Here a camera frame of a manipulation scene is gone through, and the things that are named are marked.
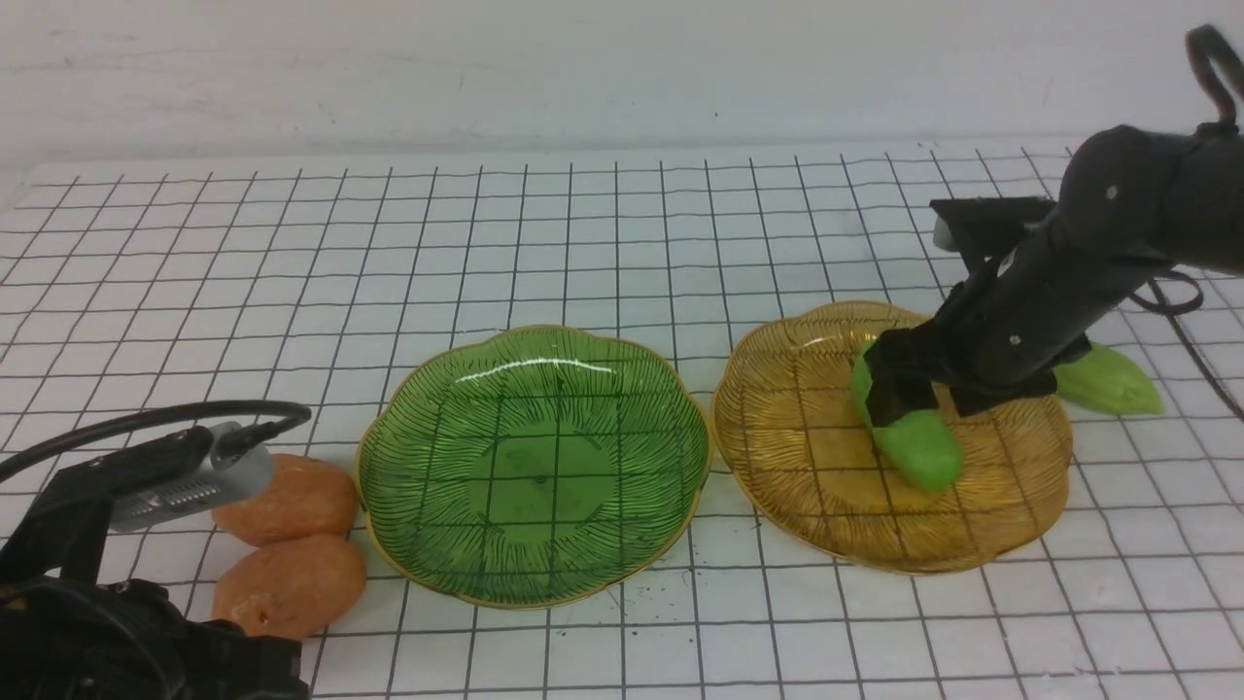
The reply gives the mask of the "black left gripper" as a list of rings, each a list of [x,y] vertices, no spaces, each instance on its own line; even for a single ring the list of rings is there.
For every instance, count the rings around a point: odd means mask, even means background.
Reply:
[[[302,647],[187,620],[164,586],[100,583],[124,499],[199,472],[198,458],[96,458],[53,476],[2,545],[5,699],[306,699]]]

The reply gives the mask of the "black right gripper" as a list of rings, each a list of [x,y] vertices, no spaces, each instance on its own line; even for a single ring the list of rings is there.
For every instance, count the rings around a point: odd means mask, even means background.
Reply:
[[[1057,393],[1042,375],[1079,334],[1154,275],[1154,225],[1049,219],[969,275],[933,322],[881,332],[863,351],[871,426],[939,415],[933,382],[959,417]]]

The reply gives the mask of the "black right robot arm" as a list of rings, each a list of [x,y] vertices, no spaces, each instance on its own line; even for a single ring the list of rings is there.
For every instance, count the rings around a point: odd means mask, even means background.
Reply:
[[[872,426],[938,407],[960,417],[1051,395],[1086,332],[1178,265],[1242,274],[1242,137],[1117,126],[1071,157],[1057,199],[931,203],[969,269],[929,322],[881,332],[858,390]]]

